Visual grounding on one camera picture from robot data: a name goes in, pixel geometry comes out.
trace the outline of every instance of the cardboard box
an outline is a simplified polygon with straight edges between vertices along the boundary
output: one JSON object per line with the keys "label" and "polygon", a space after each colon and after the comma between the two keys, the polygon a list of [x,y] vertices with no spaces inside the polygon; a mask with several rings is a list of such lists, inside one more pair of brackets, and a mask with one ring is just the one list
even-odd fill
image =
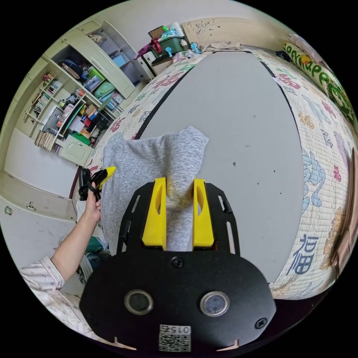
{"label": "cardboard box", "polygon": [[82,129],[80,132],[83,136],[85,136],[86,138],[89,138],[91,136],[91,133],[89,133],[86,129]]}
{"label": "cardboard box", "polygon": [[97,108],[93,105],[93,104],[90,104],[88,106],[88,108],[86,109],[85,113],[87,116],[90,116],[92,114],[92,112],[94,112]]}

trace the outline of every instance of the bed mat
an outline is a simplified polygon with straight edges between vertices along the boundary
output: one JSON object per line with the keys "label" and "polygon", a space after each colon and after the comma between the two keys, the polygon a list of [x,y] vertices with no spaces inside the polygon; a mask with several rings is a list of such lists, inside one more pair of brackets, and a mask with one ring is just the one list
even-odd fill
{"label": "bed mat", "polygon": [[346,214],[349,163],[358,138],[337,105],[296,66],[262,50],[252,53],[269,68],[288,100],[301,139],[304,166],[297,238],[270,288],[276,299],[309,298],[336,280],[331,259]]}
{"label": "bed mat", "polygon": [[[358,138],[333,101],[296,66],[264,50],[250,52],[265,63],[288,100],[301,139],[305,173],[299,231],[270,288],[275,299],[309,298],[336,279],[331,257],[345,218],[349,160]],[[91,172],[103,167],[103,148],[108,142],[134,139],[163,96],[205,56],[209,54],[183,59],[154,78],[111,124],[86,167]]]}

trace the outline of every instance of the hand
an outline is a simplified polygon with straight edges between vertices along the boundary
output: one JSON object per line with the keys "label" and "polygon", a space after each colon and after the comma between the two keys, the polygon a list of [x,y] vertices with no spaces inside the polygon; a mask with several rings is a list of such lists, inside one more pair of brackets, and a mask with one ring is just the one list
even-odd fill
{"label": "hand", "polygon": [[84,215],[90,220],[95,220],[96,223],[101,219],[101,200],[96,202],[96,197],[91,190],[88,190]]}

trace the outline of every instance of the person's arm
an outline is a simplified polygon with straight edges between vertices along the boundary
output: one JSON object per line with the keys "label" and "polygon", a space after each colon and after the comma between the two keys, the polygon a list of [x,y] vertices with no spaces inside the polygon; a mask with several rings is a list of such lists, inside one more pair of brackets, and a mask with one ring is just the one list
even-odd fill
{"label": "person's arm", "polygon": [[100,201],[96,202],[93,192],[88,190],[85,212],[51,257],[51,261],[65,281],[76,272],[82,260],[94,229],[101,218],[100,210]]}

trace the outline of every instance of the white wall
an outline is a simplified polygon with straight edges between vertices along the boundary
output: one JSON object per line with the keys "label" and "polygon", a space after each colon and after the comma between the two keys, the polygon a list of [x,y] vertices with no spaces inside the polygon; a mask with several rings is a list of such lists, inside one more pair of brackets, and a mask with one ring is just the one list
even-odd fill
{"label": "white wall", "polygon": [[259,10],[231,0],[130,0],[105,9],[81,24],[90,20],[102,24],[106,20],[138,51],[150,41],[148,32],[161,25],[210,17],[252,19],[284,26]]}
{"label": "white wall", "polygon": [[28,185],[68,198],[78,167],[35,146],[31,138],[15,128],[4,169]]}

